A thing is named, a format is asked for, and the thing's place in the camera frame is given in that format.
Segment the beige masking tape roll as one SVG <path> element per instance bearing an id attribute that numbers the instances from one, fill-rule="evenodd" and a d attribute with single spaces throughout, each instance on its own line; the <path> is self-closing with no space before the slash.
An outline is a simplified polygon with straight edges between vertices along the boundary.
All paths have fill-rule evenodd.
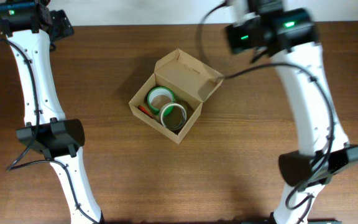
<path id="1" fill-rule="evenodd" d="M 158 116 L 162 126 L 171 131 L 181 129 L 187 121 L 186 109 L 178 103 L 163 105 Z"/>

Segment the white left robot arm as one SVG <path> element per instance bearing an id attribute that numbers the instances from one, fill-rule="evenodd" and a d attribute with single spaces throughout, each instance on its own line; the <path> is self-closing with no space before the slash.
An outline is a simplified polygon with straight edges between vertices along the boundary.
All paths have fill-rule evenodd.
<path id="1" fill-rule="evenodd" d="M 0 28 L 14 54 L 25 103 L 23 128 L 16 131 L 25 150 L 9 170 L 22 168 L 29 151 L 50 164 L 69 206 L 72 223 L 104 223 L 93 197 L 83 161 L 85 132 L 78 119 L 66 119 L 58 100 L 50 64 L 54 43 L 74 34 L 65 11 L 51 11 L 48 1 L 5 1 L 0 4 Z"/>

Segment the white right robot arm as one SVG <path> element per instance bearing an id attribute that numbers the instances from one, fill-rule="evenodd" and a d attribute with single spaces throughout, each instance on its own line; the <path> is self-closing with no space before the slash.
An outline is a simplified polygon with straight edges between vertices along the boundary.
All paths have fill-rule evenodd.
<path id="1" fill-rule="evenodd" d="M 313 203 L 331 179 L 358 163 L 338 119 L 323 65 L 317 26 L 303 8 L 281 1 L 227 1 L 236 20 L 226 35 L 235 54 L 254 49 L 276 69 L 287 94 L 298 135 L 298 149 L 278 159 L 285 186 L 269 223 L 306 223 Z"/>

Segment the brown cardboard box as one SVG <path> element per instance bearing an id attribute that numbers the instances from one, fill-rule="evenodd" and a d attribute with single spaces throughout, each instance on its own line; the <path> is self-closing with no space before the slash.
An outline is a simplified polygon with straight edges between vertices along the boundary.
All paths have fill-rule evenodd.
<path id="1" fill-rule="evenodd" d="M 154 72 L 129 102 L 132 114 L 175 143 L 180 143 L 201 114 L 203 103 L 220 87 L 223 75 L 188 53 L 176 49 L 156 62 Z M 175 100 L 186 108 L 187 121 L 178 131 L 164 128 L 155 115 L 148 117 L 137 107 L 142 105 L 150 114 L 147 95 L 155 87 L 164 86 Z"/>

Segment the orange utility knife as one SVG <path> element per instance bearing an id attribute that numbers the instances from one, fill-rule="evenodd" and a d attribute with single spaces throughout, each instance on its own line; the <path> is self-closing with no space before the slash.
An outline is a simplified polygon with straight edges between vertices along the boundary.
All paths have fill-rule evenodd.
<path id="1" fill-rule="evenodd" d="M 148 111 L 146 108 L 144 108 L 142 105 L 139 105 L 137 108 L 138 108 L 141 112 L 143 112 L 144 114 L 146 114 L 148 117 L 154 119 L 154 116 L 153 116 L 152 114 L 150 114 L 149 111 Z"/>

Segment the green tape roll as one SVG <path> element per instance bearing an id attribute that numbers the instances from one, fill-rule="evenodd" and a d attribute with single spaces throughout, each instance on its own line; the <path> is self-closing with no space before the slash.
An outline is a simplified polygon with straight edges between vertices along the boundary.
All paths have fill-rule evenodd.
<path id="1" fill-rule="evenodd" d="M 153 114 L 159 114 L 164 105 L 174 102 L 176 100 L 173 92 L 164 86 L 151 89 L 147 95 L 147 104 Z"/>

